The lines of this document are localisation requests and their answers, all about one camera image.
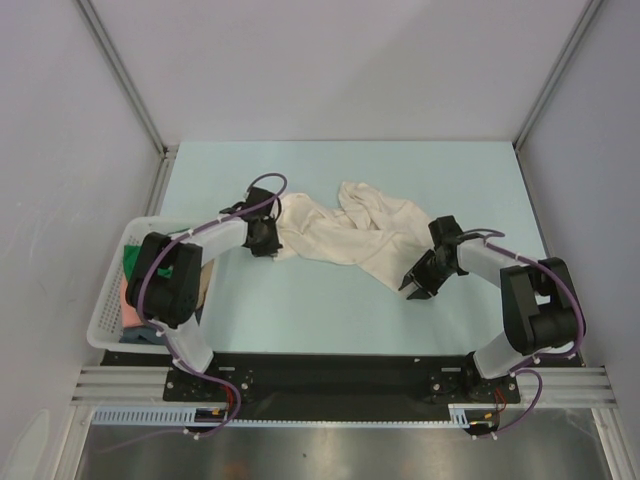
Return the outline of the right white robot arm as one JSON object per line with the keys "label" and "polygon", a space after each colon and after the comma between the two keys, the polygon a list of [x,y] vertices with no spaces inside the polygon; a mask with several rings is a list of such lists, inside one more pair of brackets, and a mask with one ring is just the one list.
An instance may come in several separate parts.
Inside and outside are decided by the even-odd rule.
{"label": "right white robot arm", "polygon": [[437,242],[406,272],[399,289],[410,287],[410,300],[426,300],[451,276],[469,274],[499,288],[502,309],[501,333],[468,354],[461,368],[461,388],[469,399],[486,400],[497,379],[541,359],[578,353],[586,321],[559,258],[534,260],[473,232]]}

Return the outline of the cream t shirt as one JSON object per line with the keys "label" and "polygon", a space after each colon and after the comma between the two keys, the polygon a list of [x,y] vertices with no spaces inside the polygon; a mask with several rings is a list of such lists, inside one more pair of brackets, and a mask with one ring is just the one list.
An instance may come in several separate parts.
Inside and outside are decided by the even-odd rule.
{"label": "cream t shirt", "polygon": [[284,195],[276,259],[357,266],[397,291],[404,275],[433,247],[431,219],[414,202],[366,183],[343,182],[338,201],[337,208],[329,208],[304,193]]}

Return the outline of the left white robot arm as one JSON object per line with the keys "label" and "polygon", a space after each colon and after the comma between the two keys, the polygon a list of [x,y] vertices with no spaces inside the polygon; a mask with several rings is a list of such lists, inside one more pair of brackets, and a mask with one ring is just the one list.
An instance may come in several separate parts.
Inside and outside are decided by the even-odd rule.
{"label": "left white robot arm", "polygon": [[197,398],[214,397],[221,376],[209,368],[214,353],[200,332],[196,311],[205,264],[235,248],[273,257],[282,248],[276,220],[217,219],[176,235],[152,231],[141,244],[128,280],[127,303],[161,338],[174,363],[189,372],[186,387]]}

